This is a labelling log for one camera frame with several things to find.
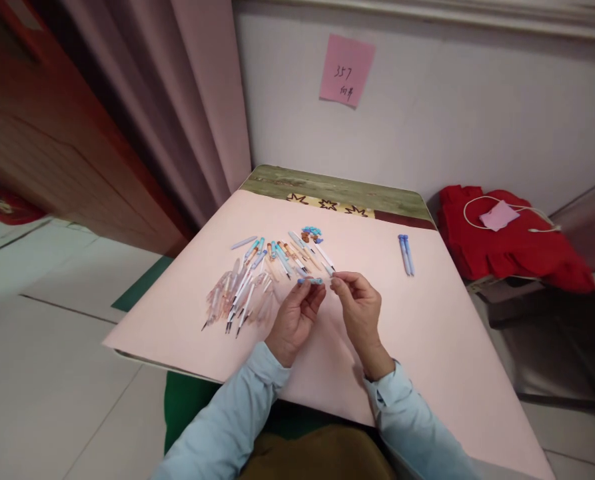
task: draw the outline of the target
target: wooden door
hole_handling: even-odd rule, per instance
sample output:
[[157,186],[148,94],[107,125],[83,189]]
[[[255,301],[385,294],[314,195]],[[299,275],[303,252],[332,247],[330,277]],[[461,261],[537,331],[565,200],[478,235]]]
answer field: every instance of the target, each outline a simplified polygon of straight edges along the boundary
[[0,0],[0,182],[98,235],[176,255],[191,230],[24,0]]

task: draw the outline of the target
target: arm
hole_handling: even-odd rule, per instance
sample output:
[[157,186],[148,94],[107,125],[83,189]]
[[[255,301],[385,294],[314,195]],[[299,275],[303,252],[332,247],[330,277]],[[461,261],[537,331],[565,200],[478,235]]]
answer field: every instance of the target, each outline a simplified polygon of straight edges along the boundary
[[325,295],[322,285],[295,285],[280,306],[266,341],[255,345],[247,362],[186,427],[153,473],[153,480],[239,475]]
[[235,478],[291,370],[266,343],[215,393],[171,447],[153,480]]
[[460,443],[398,362],[393,371],[375,382],[365,379],[364,385],[382,440],[399,463],[425,480],[478,478]]
[[342,303],[346,332],[364,367],[377,427],[393,457],[424,480],[477,478],[459,442],[382,346],[377,332],[379,293],[359,273],[334,276],[331,288]]

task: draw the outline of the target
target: red bag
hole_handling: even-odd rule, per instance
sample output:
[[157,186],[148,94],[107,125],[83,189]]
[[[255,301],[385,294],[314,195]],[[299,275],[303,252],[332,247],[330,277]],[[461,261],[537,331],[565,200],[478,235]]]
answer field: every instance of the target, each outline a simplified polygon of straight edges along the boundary
[[46,213],[0,185],[0,222],[22,225],[39,220]]

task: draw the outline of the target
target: person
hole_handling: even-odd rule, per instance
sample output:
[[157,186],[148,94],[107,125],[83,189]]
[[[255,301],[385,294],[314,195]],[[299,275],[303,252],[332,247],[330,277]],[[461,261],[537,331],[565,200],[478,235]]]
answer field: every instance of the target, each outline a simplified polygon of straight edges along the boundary
[[388,460],[362,430],[325,427],[297,440],[258,437],[326,296],[324,285],[295,285],[266,341],[201,410],[156,468],[154,480],[264,478],[477,478],[459,442],[415,391],[377,331],[381,296],[359,273],[334,274],[348,338]]

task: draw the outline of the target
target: light blue sleeve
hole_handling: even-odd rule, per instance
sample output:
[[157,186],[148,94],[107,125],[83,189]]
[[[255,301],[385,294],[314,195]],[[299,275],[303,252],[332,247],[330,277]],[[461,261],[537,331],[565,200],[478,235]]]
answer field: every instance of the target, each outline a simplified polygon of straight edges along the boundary
[[173,443],[152,479],[213,480],[239,475],[290,373],[266,343],[255,345],[246,363]]
[[399,362],[376,382],[364,379],[382,440],[394,457],[424,480],[477,479],[470,457],[412,386]]

